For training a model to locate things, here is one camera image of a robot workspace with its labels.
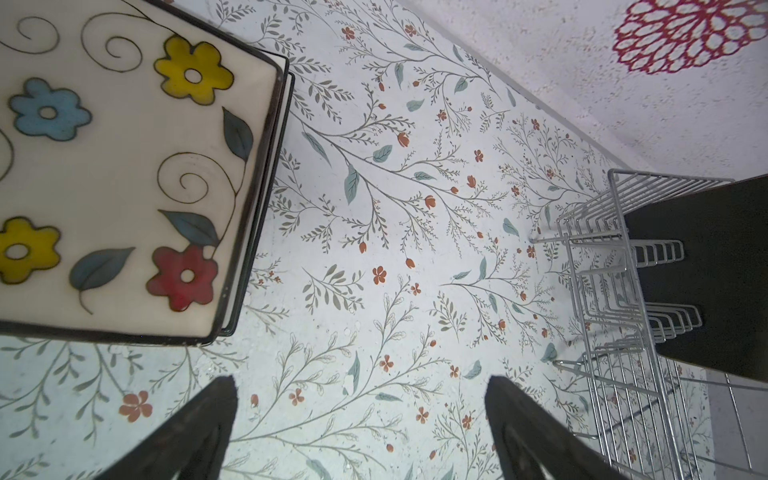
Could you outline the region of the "dark square floral plate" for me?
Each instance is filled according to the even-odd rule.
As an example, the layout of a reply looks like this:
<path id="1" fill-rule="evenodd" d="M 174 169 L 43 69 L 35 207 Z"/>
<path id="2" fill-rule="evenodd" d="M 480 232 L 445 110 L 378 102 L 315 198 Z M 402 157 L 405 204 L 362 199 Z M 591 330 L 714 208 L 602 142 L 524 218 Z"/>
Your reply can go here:
<path id="1" fill-rule="evenodd" d="M 168 1 L 1 5 L 1 332 L 208 344 L 283 76 Z"/>

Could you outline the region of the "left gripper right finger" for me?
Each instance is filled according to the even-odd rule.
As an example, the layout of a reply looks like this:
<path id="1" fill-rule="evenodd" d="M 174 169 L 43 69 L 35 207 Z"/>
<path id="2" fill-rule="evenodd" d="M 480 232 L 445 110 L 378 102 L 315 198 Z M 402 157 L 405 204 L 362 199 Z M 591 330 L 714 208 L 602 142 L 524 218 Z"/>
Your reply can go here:
<path id="1" fill-rule="evenodd" d="M 504 479 L 622 479 L 510 379 L 492 376 L 485 409 Z"/>

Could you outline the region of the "white square plate black rim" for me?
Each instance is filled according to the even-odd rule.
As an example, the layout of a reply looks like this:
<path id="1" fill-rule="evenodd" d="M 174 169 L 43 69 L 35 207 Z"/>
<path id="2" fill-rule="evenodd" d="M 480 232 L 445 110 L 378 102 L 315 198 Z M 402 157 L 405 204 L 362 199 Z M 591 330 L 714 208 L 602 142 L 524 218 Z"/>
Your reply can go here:
<path id="1" fill-rule="evenodd" d="M 219 330 L 218 337 L 232 336 L 238 326 L 240 311 L 244 304 L 251 271 L 258 253 L 258 245 L 263 231 L 269 198 L 272 193 L 279 154 L 287 125 L 287 116 L 290 110 L 290 103 L 293 97 L 296 81 L 295 75 L 289 72 L 289 59 L 286 56 L 263 49 L 258 49 L 258 52 L 264 54 L 277 64 L 277 69 L 284 80 L 283 84 L 279 87 L 280 104 L 276 114 L 275 127 L 269 141 L 269 152 L 264 165 L 258 168 L 258 172 L 261 174 L 261 185 L 256 197 L 257 202 L 252 216 L 247 248 L 244 250 L 245 254 L 239 271 L 238 283 L 232 301 L 228 305 L 227 322 Z"/>

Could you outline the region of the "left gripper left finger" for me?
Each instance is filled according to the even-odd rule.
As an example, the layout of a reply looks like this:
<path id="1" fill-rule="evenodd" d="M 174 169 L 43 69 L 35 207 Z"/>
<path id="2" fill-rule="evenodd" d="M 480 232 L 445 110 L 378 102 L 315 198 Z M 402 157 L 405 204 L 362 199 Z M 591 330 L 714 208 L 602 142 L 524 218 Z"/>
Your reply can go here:
<path id="1" fill-rule="evenodd" d="M 215 378 L 99 479 L 217 479 L 237 413 L 231 376 Z"/>

